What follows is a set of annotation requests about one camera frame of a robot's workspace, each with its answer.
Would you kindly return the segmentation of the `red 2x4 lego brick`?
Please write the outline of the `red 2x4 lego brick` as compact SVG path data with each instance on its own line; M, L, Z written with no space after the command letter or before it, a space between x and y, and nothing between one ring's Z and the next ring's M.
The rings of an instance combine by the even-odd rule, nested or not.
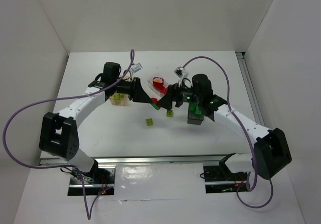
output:
M168 88L164 88L163 90L160 91L161 95L162 96L166 95L167 91L168 91Z

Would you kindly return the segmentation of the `red arch lego piece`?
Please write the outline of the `red arch lego piece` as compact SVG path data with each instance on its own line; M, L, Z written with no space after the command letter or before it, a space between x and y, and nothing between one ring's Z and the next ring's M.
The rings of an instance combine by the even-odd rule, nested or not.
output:
M158 99L157 99L157 98L152 97L151 99L152 99L152 102L153 102L154 104L157 104L157 102L158 102Z

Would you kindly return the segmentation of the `green 2x4 lego plate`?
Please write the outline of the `green 2x4 lego plate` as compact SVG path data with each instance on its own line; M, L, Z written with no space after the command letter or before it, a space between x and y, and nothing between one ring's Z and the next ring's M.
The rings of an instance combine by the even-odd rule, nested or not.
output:
M160 106L158 106L158 105L155 104L155 103L152 103L151 105L152 105L156 110L160 110L160 108L161 108Z

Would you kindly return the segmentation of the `small green lego piece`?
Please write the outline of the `small green lego piece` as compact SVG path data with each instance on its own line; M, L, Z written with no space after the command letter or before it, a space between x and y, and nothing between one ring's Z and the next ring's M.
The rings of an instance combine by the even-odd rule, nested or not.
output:
M196 103L189 103L189 111L195 115L201 115L202 112Z

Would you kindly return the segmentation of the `lime 2x4 lego brick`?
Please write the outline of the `lime 2x4 lego brick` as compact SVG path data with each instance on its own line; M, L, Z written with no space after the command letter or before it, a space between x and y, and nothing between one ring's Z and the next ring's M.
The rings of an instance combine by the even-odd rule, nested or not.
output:
M116 93L116 94L113 96L113 99L114 99L114 100L120 100L120 101L122 101L122 100L124 99L124 94Z

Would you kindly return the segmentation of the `lime 2x2 lego plate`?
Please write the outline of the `lime 2x2 lego plate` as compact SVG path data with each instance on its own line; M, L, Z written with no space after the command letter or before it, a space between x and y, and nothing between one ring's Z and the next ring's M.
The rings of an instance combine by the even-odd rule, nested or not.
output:
M146 119L146 125L147 126L153 126L153 120L152 119Z

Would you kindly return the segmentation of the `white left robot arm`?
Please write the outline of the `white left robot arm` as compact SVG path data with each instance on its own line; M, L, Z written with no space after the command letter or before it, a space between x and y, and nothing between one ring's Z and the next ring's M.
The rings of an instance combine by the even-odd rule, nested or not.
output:
M109 179L110 173L80 149L78 128L82 122L115 93L126 94L133 102L153 104L140 79L122 80L120 71L120 64L106 62L103 72L88 85L81 98L58 113L48 112L43 117L40 149L65 160L92 181Z

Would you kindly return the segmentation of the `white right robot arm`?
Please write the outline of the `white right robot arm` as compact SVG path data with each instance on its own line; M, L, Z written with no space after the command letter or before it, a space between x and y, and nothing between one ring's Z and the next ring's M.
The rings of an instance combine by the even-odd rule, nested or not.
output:
M227 127L250 144L248 154L229 154L219 165L228 173L253 172L265 180L271 179L292 161L285 133L261 126L242 115L228 102L213 93L212 85L204 74L192 78L191 87L169 85L166 94L158 104L171 110L184 102L194 103L203 116Z

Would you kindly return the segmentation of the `clear plastic container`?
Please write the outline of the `clear plastic container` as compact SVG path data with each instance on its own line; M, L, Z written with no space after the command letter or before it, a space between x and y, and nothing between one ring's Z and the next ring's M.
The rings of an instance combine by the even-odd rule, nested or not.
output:
M159 97L163 97L169 88L169 84L165 81L162 75L159 73L154 74L148 80L149 88L157 94Z

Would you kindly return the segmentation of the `tan translucent plastic container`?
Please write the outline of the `tan translucent plastic container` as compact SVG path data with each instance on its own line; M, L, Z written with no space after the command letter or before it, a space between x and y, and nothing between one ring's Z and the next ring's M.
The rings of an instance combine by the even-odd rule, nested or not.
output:
M128 95L116 92L112 97L109 98L109 100L112 105L126 106L128 101Z

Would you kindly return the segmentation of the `grey translucent plastic container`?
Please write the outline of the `grey translucent plastic container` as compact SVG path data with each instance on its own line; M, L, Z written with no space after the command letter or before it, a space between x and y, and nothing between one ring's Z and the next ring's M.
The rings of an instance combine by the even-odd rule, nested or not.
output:
M191 113L189 111L189 108L188 108L188 119L187 119L187 123L188 124L201 125L203 120L204 120L204 115L203 114L201 114L200 116L199 115L195 115L195 114Z

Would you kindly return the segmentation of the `aluminium side rail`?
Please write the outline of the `aluminium side rail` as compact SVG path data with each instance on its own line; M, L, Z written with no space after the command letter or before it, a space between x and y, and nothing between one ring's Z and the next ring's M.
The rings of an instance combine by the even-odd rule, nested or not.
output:
M249 136L253 138L253 151L255 154L255 158L257 161L257 165L259 165L260 162L263 162L263 154L261 153L261 147L262 147L262 138L267 136L269 134L269 128L266 128L264 126L264 121L262 118L262 114L258 105L258 101L256 98L256 94L254 91L254 87L246 66L246 62L244 60L244 55L242 52L236 52L236 58L239 63L239 67L241 70L241 74L245 83L245 87L249 96L250 104L252 107L252 111L254 114L255 122L252 126L252 130L249 131Z

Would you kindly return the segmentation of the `aluminium mounting rail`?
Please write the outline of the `aluminium mounting rail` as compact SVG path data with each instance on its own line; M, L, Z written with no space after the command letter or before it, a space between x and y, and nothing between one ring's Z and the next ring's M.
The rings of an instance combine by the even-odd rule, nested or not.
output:
M167 163L204 163L206 165L217 164L220 160L227 157L227 154L220 155L187 155L187 156L142 156L142 157L102 157L77 159L65 162L59 158L42 158L40 166L60 166L70 165L78 167L82 171L89 171L96 161L100 165L117 165L117 164L167 164Z

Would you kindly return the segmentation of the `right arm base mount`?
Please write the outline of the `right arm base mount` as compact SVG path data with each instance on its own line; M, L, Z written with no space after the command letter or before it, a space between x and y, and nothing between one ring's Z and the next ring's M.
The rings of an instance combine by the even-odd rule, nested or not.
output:
M239 188L240 192L247 192L246 179L248 174L224 173L219 166L203 166L200 174L205 182L205 191L209 193L232 193Z

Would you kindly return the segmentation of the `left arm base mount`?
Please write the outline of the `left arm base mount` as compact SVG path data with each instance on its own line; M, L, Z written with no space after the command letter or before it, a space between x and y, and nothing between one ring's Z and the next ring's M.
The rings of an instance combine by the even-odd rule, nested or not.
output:
M105 169L106 174L100 175L96 180L83 175L85 193L87 196L95 196L101 193L102 196L114 195L114 183L115 183L115 166L102 166ZM82 182L79 173L74 168L64 167L60 168L60 171L70 175L68 196L82 196Z

